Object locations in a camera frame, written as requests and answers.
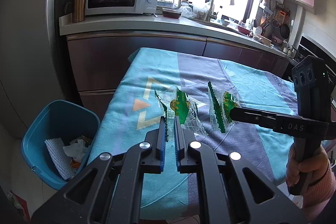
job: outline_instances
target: kettle handle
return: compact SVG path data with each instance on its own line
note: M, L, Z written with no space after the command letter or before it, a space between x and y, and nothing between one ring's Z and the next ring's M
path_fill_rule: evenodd
M178 6L176 8L173 8L174 10L180 9L181 8L181 4L182 4L182 0L178 0Z

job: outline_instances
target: sink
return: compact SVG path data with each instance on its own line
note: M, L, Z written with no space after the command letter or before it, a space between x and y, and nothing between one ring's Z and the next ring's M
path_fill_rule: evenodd
M234 32L234 33L237 33L237 34L240 34L240 35L244 35L244 34L238 32L238 30L232 29L230 27L224 26L224 25L219 24L219 23L208 22L208 21L200 20L200 19L191 19L191 20L195 21L199 24L205 25L205 26L210 26L210 27L214 27L214 28L218 28L218 29L223 29L223 30L226 30L228 32Z

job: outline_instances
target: crumpled tissue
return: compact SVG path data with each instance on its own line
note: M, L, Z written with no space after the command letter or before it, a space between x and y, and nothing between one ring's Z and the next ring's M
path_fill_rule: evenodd
M88 147L85 147L85 140L78 139L77 143L64 146L64 153L68 157L72 157L76 162L82 162L85 154L88 152Z

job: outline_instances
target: pink sleeve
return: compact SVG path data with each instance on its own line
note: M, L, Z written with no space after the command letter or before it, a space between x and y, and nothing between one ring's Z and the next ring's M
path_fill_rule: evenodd
M335 175L329 169L324 178L314 186L308 187L303 195L303 212L309 222L313 221L328 203L336 190Z

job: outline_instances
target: trash can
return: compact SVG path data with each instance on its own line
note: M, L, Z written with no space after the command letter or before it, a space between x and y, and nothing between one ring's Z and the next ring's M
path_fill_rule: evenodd
M58 173L44 143L47 139L61 138L64 145L81 135L93 140L78 172L89 158L100 121L95 113L73 103L56 100L48 104L28 128L21 144L22 155L39 178L55 190L67 182Z

